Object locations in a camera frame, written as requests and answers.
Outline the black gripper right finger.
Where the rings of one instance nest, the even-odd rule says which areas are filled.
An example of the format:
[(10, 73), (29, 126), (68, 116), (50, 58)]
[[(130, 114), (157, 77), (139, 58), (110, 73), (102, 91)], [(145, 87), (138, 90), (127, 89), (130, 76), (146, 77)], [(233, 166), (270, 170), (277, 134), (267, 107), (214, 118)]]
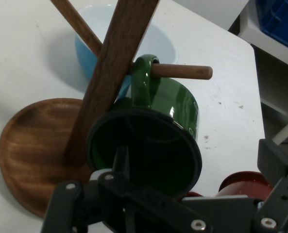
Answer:
[(288, 156), (271, 140), (261, 139), (257, 166), (273, 190), (253, 217), (253, 231), (288, 233)]

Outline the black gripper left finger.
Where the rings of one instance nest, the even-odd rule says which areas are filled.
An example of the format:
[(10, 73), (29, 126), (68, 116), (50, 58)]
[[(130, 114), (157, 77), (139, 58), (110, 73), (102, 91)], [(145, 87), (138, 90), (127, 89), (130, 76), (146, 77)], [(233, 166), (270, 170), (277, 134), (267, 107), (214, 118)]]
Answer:
[(115, 233), (209, 233), (210, 220), (149, 187), (130, 183), (128, 148), (118, 147), (113, 169), (88, 186), (59, 184), (41, 231), (85, 233), (102, 222)]

